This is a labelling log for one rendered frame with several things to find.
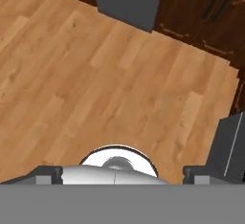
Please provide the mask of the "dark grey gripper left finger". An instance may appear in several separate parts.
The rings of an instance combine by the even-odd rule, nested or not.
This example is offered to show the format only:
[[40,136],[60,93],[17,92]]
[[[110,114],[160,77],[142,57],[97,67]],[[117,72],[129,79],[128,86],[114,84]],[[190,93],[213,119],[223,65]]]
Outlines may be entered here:
[[62,166],[38,166],[26,175],[2,182],[3,185],[62,185]]

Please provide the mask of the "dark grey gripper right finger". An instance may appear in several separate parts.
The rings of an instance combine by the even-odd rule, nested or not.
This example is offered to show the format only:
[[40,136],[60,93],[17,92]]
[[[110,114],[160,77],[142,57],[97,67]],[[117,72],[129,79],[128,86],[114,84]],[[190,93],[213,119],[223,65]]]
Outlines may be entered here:
[[224,176],[205,166],[184,166],[183,175],[184,185],[244,185],[242,180]]

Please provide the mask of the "round white and black thing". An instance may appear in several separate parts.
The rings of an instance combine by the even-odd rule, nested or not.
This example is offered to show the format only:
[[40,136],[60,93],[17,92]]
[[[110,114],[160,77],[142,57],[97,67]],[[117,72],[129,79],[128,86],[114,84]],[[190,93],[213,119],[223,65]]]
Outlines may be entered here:
[[150,159],[124,145],[102,146],[78,165],[63,168],[64,185],[167,185]]

